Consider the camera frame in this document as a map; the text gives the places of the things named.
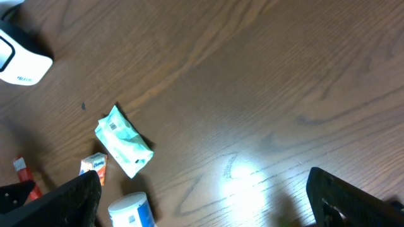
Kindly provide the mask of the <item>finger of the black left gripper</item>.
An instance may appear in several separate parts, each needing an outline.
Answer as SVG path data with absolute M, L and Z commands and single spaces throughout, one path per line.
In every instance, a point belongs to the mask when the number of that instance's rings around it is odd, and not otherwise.
M 0 187 L 0 213 L 6 214 L 24 205 L 35 187 L 33 180 Z

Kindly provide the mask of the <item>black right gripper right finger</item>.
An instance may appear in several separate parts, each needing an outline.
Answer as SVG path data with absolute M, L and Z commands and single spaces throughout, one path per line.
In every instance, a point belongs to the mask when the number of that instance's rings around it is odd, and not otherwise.
M 385 202 L 313 167 L 306 192 L 317 226 L 403 226 L 403 204 Z

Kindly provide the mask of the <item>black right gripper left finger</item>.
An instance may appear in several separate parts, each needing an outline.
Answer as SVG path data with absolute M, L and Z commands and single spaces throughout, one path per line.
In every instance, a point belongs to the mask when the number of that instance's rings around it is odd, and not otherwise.
M 101 194 L 100 179 L 91 170 L 1 214 L 1 226 L 94 226 Z

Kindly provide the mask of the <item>red box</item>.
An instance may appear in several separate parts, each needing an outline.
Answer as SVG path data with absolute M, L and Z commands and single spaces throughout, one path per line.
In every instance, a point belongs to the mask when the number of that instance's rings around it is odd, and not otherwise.
M 23 159 L 22 156 L 20 156 L 20 155 L 17 156 L 17 158 L 13 162 L 13 166 L 15 168 L 15 171 L 17 172 L 17 176 L 18 176 L 18 179 L 20 180 L 20 182 L 25 182 L 28 180 L 34 181 L 32 172 L 29 169 L 29 167 L 26 166 L 25 160 Z M 43 196 L 43 193 L 41 192 L 38 185 L 35 185 L 29 194 L 29 197 L 32 201 L 34 201 L 35 199 L 38 199 L 42 196 Z

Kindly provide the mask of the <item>orange Kleenex tissue pack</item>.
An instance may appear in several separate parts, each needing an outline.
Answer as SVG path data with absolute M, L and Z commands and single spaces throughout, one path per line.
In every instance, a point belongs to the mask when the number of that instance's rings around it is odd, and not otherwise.
M 95 153 L 81 160 L 79 175 L 90 170 L 97 172 L 101 186 L 105 185 L 105 175 L 107 167 L 107 155 L 103 153 Z

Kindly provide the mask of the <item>white cotton swab tub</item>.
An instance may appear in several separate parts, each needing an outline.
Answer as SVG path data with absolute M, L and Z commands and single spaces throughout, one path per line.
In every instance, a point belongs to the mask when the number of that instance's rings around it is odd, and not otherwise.
M 108 212 L 113 227 L 157 227 L 145 192 L 125 195 Z

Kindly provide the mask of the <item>mint green wipes pack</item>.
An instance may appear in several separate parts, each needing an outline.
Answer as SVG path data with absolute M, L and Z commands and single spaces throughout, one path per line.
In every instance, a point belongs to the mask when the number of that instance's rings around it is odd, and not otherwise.
M 117 105 L 98 121 L 95 135 L 129 178 L 134 178 L 154 155 Z

